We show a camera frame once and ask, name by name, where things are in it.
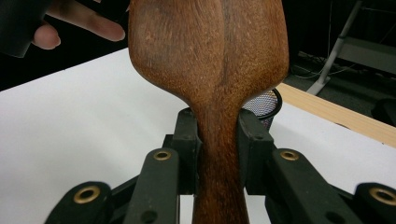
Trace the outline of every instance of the white surface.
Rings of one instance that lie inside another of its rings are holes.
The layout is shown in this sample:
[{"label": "white surface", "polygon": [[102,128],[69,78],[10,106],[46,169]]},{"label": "white surface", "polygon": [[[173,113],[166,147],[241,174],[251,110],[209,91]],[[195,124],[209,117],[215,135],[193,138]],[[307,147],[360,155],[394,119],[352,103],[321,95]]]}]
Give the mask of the white surface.
[{"label": "white surface", "polygon": [[[186,105],[133,69],[127,49],[0,92],[0,223],[43,223],[75,185],[115,188],[138,175]],[[396,188],[396,149],[284,104],[271,135],[301,151],[335,186]],[[192,197],[182,197],[181,223]],[[248,196],[251,223],[268,223]]]}]

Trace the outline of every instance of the finger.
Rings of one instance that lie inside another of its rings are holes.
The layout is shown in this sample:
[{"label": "finger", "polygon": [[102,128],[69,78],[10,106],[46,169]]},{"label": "finger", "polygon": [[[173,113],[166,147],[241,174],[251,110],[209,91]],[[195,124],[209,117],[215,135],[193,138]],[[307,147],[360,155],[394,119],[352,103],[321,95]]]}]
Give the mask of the finger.
[{"label": "finger", "polygon": [[61,38],[55,28],[46,22],[35,30],[32,43],[41,49],[55,49],[61,44]]},{"label": "finger", "polygon": [[74,0],[55,0],[49,7],[48,14],[62,21],[67,21],[111,41],[125,37],[122,27]]}]

